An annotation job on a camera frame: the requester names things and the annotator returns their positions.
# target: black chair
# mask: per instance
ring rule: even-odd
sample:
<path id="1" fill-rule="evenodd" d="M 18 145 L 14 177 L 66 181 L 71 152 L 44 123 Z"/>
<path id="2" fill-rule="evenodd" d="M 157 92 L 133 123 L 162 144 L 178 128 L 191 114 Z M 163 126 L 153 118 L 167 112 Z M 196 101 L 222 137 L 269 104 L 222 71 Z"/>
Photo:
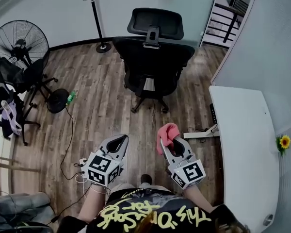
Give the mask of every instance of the black chair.
<path id="1" fill-rule="evenodd" d="M 0 58 L 0 70 L 4 70 L 4 69 L 8 68 L 9 65 L 11 65 L 11 63 L 9 61 L 7 61 L 5 58 Z M 37 105 L 31 103 L 29 109 L 24 113 L 23 112 L 24 102 L 19 98 L 17 93 L 15 93 L 13 90 L 10 90 L 7 87 L 6 82 L 5 82 L 5 80 L 1 74 L 1 71 L 0 71 L 0 115 L 3 112 L 3 108 L 1 105 L 1 102 L 3 100 L 7 101 L 8 103 L 11 103 L 11 102 L 15 103 L 16 114 L 17 114 L 16 115 L 16 122 L 21 125 L 23 143 L 25 146 L 27 146 L 28 143 L 25 141 L 24 125 L 25 124 L 35 124 L 39 128 L 41 127 L 41 125 L 37 122 L 32 122 L 32 121 L 26 120 L 30 110 L 33 107 L 37 107 Z M 13 134 L 13 130 L 11 128 L 9 120 L 2 118 L 0 126 L 2 127 L 3 137 L 8 139 L 9 136 L 11 134 Z"/>
<path id="2" fill-rule="evenodd" d="M 43 59 L 38 59 L 37 61 L 33 62 L 25 70 L 19 68 L 16 65 L 13 65 L 4 57 L 2 60 L 4 61 L 4 64 L 0 65 L 0 71 L 2 73 L 3 79 L 7 84 L 13 86 L 16 93 L 21 94 L 25 91 L 33 91 L 31 99 L 29 100 L 29 104 L 32 103 L 32 100 L 38 91 L 40 91 L 44 97 L 45 102 L 48 100 L 47 95 L 45 95 L 45 93 L 42 91 L 42 87 L 51 95 L 52 91 L 46 85 L 51 81 L 58 82 L 58 79 L 51 78 L 43 80 L 43 78 L 47 77 L 45 74 L 43 74 Z"/>
<path id="3" fill-rule="evenodd" d="M 185 45 L 159 42 L 159 38 L 180 40 L 183 38 L 182 18 L 178 13 L 150 8 L 134 9 L 128 32 L 146 37 L 115 37 L 113 44 L 125 63 L 124 87 L 140 97 L 131 109 L 137 111 L 146 99 L 157 99 L 169 108 L 163 97 L 177 87 L 183 67 L 194 54 L 194 48 Z M 153 79 L 154 91 L 146 90 L 147 79 Z"/>

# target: railing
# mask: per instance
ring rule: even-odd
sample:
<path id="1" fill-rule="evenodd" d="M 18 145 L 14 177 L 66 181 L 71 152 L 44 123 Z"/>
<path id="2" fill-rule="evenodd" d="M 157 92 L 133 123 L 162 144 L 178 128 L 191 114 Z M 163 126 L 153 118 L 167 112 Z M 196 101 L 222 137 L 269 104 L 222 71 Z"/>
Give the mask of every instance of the railing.
<path id="1" fill-rule="evenodd" d="M 233 7 L 243 14 L 246 14 L 249 5 L 242 0 L 231 0 L 229 2 L 229 6 Z"/>
<path id="2" fill-rule="evenodd" d="M 221 36 L 221 35 L 217 35 L 217 34 L 214 34 L 214 33 L 208 33 L 208 32 L 206 32 L 206 34 L 222 38 L 223 39 L 223 43 L 225 43 L 228 40 L 229 41 L 233 41 L 233 39 L 230 39 L 229 36 L 230 35 L 236 35 L 235 33 L 232 33 L 232 29 L 238 30 L 238 28 L 235 27 L 234 24 L 238 20 L 239 17 L 244 17 L 244 13 L 240 12 L 239 10 L 237 10 L 235 8 L 227 7 L 227 6 L 218 4 L 218 3 L 215 3 L 214 6 L 220 8 L 220 9 L 224 9 L 226 11 L 232 12 L 233 13 L 233 17 L 228 17 L 228 16 L 225 16 L 225 15 L 219 14 L 217 12 L 213 12 L 212 14 L 214 14 L 214 15 L 218 15 L 220 17 L 224 17 L 224 18 L 230 19 L 231 23 L 227 24 L 227 23 L 224 23 L 224 22 L 221 22 L 221 21 L 218 21 L 218 20 L 215 20 L 215 19 L 211 18 L 210 21 L 213 21 L 213 22 L 220 23 L 222 25 L 228 26 L 228 30 L 223 30 L 223 29 L 215 28 L 213 26 L 208 26 L 207 27 L 208 29 L 214 29 L 214 30 L 218 30 L 218 31 L 221 31 L 221 32 L 225 32 L 226 35 L 225 36 Z"/>

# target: doorway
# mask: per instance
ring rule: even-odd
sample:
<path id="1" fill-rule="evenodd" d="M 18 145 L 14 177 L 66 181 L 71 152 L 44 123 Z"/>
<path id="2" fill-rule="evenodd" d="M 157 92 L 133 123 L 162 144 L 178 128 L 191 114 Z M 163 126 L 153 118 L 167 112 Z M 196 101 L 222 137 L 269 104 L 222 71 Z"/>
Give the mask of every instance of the doorway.
<path id="1" fill-rule="evenodd" d="M 250 0 L 215 0 L 201 45 L 230 48 L 237 38 Z"/>

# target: green bottle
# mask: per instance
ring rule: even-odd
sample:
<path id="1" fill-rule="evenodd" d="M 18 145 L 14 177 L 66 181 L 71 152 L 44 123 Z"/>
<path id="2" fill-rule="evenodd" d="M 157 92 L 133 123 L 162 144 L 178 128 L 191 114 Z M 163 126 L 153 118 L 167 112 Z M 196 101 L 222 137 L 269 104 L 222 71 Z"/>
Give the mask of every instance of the green bottle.
<path id="1" fill-rule="evenodd" d="M 72 91 L 72 92 L 70 93 L 69 97 L 67 98 L 67 104 L 66 104 L 66 105 L 69 105 L 69 104 L 72 102 L 72 100 L 73 100 L 75 94 L 76 94 L 75 91 Z"/>

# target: sunflower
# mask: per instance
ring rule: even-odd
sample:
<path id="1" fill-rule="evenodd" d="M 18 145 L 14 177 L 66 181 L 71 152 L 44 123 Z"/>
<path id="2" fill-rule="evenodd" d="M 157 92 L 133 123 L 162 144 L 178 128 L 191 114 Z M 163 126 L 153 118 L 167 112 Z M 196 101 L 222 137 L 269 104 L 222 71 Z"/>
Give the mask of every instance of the sunflower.
<path id="1" fill-rule="evenodd" d="M 287 135 L 284 135 L 280 139 L 280 145 L 282 146 L 283 149 L 289 148 L 290 142 L 291 142 L 291 139 Z"/>

